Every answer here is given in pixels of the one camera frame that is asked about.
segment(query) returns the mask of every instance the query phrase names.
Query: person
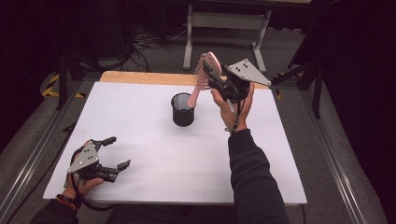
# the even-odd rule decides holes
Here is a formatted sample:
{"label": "person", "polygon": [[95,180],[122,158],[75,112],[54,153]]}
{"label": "person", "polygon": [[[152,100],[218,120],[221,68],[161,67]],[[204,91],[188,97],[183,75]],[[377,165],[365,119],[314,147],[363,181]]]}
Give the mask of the person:
{"label": "person", "polygon": [[[228,139],[228,146],[232,172],[231,185],[233,187],[234,211],[236,211],[237,223],[289,223],[285,204],[277,183],[270,172],[270,163],[262,149],[254,143],[251,130],[247,125],[248,113],[253,103],[254,84],[250,83],[247,98],[242,102],[243,108],[236,127],[234,127],[235,115],[230,105],[223,101],[217,90],[212,89],[211,93],[214,102],[219,106],[220,116],[227,128],[226,130],[229,130],[231,135]],[[84,186],[79,186],[79,190],[83,195],[86,195],[90,189],[102,183],[103,179],[100,178],[88,180]],[[51,200],[44,208],[38,211],[31,223],[78,223],[76,214],[77,207],[80,204],[72,201],[76,193],[71,185],[67,185],[63,195],[65,199],[57,198],[56,200]],[[116,207],[107,223],[125,223],[125,220],[128,220],[127,216],[131,215],[131,213],[122,213],[122,209],[131,210],[131,208],[138,209],[135,205],[120,205]],[[192,223],[190,219],[186,218],[191,214],[191,208],[185,210],[184,213],[180,212],[180,210],[175,212],[172,208],[166,209],[169,209],[167,211],[168,216],[175,216],[171,219],[174,220],[172,223]]]}

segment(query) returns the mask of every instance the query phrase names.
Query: bracelet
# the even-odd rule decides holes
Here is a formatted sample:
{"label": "bracelet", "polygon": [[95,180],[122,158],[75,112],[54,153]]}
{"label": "bracelet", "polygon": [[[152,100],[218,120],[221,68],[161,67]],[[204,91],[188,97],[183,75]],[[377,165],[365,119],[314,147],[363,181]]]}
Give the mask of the bracelet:
{"label": "bracelet", "polygon": [[59,203],[62,203],[62,204],[65,204],[65,205],[71,207],[73,210],[78,210],[81,207],[81,200],[71,199],[71,198],[66,197],[62,194],[56,195],[56,200]]}

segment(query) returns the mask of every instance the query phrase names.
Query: black cup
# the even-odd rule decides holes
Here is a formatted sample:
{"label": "black cup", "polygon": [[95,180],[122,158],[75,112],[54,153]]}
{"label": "black cup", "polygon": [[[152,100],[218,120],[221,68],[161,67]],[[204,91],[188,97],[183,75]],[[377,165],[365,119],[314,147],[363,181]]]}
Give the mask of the black cup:
{"label": "black cup", "polygon": [[173,121],[180,127],[186,127],[194,121],[194,107],[189,107],[187,101],[190,95],[186,92],[176,94],[171,101]]}

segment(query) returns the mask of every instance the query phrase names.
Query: gray floor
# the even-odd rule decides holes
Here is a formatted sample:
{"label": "gray floor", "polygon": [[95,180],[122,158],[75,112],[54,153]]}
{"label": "gray floor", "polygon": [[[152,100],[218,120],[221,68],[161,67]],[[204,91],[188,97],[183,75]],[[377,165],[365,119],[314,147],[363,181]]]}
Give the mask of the gray floor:
{"label": "gray floor", "polygon": [[[147,57],[153,72],[191,74],[201,53],[213,51],[224,63],[231,64],[248,58],[255,62],[249,43],[255,34],[241,31],[235,37],[225,37],[213,31],[194,31],[194,46],[190,71],[182,69],[185,41],[179,39],[160,49],[147,49],[142,53]],[[272,78],[276,73],[288,71],[289,63],[294,51],[303,39],[298,31],[269,29],[264,37],[262,56],[267,67],[267,77]],[[124,70],[136,71],[136,66],[128,62]],[[86,77],[78,92],[87,93],[98,77]],[[324,156],[324,148],[319,139],[315,126],[304,107],[302,96],[297,91],[281,91],[282,99],[277,100],[279,115],[282,119],[290,147],[301,172],[304,190],[308,200],[305,206],[307,223],[353,223],[345,206],[345,202],[337,188],[332,170]],[[22,198],[38,181],[50,165],[50,162],[61,147],[66,133],[63,129],[78,120],[78,116],[87,98],[74,98],[58,125],[55,135],[50,139],[49,147],[38,164]],[[20,169],[29,159],[35,144],[50,122],[55,112],[58,99],[45,97],[45,101],[25,122],[7,148],[0,155],[0,198],[5,198],[12,187]],[[353,150],[347,141],[343,127],[332,105],[332,100],[323,88],[321,98],[321,122],[325,127],[334,149],[336,158],[344,168],[350,186],[353,188],[356,200],[367,223],[387,223],[378,198],[357,162]],[[27,200],[21,211],[11,223],[28,223],[31,217],[46,204],[42,199],[43,192],[50,180],[50,172],[45,174],[32,196]],[[291,223],[303,223],[302,208],[288,207]],[[105,223],[109,212],[94,212],[85,207],[81,208],[78,216],[80,223]]]}

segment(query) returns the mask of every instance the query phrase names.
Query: person's right hand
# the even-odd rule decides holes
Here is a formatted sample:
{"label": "person's right hand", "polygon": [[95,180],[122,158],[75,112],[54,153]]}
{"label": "person's right hand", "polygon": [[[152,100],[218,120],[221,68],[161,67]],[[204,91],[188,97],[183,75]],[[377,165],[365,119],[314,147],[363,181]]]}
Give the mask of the person's right hand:
{"label": "person's right hand", "polygon": [[[213,100],[215,103],[219,106],[220,108],[220,115],[221,118],[224,121],[225,126],[228,128],[228,130],[233,129],[233,124],[235,122],[235,116],[233,112],[231,111],[230,105],[227,102],[224,102],[221,94],[219,93],[218,90],[212,89],[211,93],[213,95]],[[244,105],[242,108],[242,112],[239,115],[239,125],[235,128],[235,133],[241,130],[246,129],[247,126],[247,117],[248,117],[248,112],[250,111],[251,104],[253,103],[253,93],[254,93],[254,83],[250,82],[250,87],[249,87],[249,92],[247,94],[247,98],[245,100],[241,101],[241,105]],[[237,105],[233,104],[233,109],[236,111]]]}

